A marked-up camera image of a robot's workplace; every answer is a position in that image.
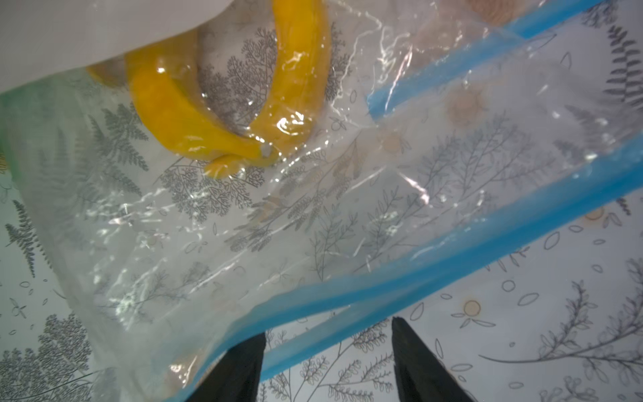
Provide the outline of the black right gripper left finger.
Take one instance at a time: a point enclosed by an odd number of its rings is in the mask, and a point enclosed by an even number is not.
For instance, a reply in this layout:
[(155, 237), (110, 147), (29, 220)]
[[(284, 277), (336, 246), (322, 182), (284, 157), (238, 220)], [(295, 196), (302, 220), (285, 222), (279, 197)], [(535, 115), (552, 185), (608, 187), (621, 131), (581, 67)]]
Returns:
[(231, 348), (217, 363), (187, 402), (256, 401), (266, 334), (260, 333)]

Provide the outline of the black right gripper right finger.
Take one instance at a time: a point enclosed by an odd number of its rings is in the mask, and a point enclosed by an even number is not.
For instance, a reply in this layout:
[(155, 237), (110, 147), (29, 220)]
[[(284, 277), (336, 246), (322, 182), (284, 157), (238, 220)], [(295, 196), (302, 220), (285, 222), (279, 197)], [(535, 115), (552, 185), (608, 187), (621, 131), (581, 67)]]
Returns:
[(395, 379), (402, 402), (472, 402), (411, 326), (392, 319)]

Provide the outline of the clear zip-top bag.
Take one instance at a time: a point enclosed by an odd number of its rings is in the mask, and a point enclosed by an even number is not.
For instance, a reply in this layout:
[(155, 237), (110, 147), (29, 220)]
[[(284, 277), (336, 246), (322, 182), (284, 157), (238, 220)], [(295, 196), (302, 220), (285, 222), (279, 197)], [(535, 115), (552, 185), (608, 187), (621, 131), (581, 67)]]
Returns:
[(328, 11), (323, 113), (273, 167), (213, 179), (152, 137), (128, 88), (72, 70), (1, 98), (22, 226), (75, 310), (52, 401), (182, 401), (258, 328), (408, 290), (442, 251), (599, 194), (642, 150), (642, 57), (603, 35), (606, 88), (541, 54), (544, 1), (494, 28), (461, 1)]

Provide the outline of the yellow banana bunch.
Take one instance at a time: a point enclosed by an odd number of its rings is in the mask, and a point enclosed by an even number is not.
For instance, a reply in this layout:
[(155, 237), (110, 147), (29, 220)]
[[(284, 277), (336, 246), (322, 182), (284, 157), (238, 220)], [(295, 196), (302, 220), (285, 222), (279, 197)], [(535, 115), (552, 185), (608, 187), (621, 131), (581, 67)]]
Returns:
[(94, 126), (100, 150), (143, 166), (132, 140), (154, 138), (213, 179), (301, 152), (327, 101), (333, 25), (325, 1), (274, 1), (271, 11), (273, 29), (244, 42), (246, 60), (231, 58), (224, 75), (203, 67), (196, 29), (127, 52), (122, 71), (89, 66), (94, 81), (131, 98)]

